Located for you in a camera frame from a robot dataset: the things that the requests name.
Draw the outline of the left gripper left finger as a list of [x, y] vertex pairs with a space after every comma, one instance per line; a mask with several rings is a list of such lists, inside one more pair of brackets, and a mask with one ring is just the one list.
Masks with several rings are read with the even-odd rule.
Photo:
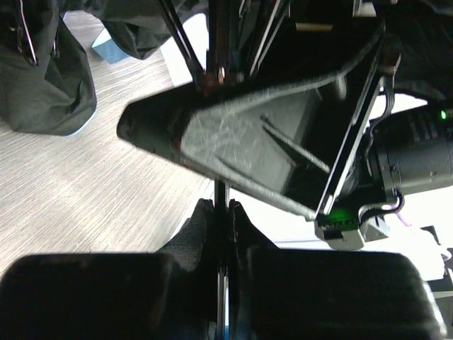
[[1, 278], [2, 339], [213, 339], [214, 207], [150, 253], [33, 254]]

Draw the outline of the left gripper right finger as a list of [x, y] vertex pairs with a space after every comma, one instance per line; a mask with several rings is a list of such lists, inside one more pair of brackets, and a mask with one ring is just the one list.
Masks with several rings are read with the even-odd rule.
[[232, 339], [445, 339], [429, 285], [390, 252], [281, 249], [240, 202], [229, 214]]

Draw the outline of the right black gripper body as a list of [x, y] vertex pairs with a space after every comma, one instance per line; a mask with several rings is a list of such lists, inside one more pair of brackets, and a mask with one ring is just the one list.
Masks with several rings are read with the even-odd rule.
[[365, 246], [366, 233], [373, 227], [388, 235], [384, 216], [397, 213], [404, 206], [404, 197], [397, 188], [386, 189], [385, 168], [379, 164], [375, 146], [378, 124], [391, 115], [395, 104], [394, 78], [401, 62], [401, 52], [396, 38], [388, 35], [384, 39], [383, 52], [377, 74], [378, 89], [385, 95], [385, 109], [370, 120], [364, 130], [340, 195], [329, 214], [320, 215], [314, 222], [315, 235], [333, 250], [360, 250]]

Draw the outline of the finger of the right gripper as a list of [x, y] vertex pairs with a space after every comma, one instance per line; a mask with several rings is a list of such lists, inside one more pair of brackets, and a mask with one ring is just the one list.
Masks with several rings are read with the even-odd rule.
[[204, 96], [192, 84], [129, 103], [126, 142], [313, 220], [339, 196], [377, 95], [385, 24], [324, 32], [287, 21], [257, 77]]

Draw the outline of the light blue folding umbrella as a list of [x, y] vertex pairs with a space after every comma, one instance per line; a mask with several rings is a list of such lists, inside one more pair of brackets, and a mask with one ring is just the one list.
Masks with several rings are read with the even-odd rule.
[[[86, 52], [63, 21], [70, 11], [100, 19], [119, 47], [137, 59], [173, 38], [193, 78], [189, 84], [203, 94], [256, 78], [287, 21], [326, 30], [351, 18], [379, 18], [401, 52], [392, 112], [452, 102], [451, 1], [2, 1], [1, 117], [16, 132], [67, 136], [96, 109]], [[232, 200], [278, 248], [363, 251], [333, 250], [315, 235], [314, 222], [213, 180], [213, 339], [232, 339]]]

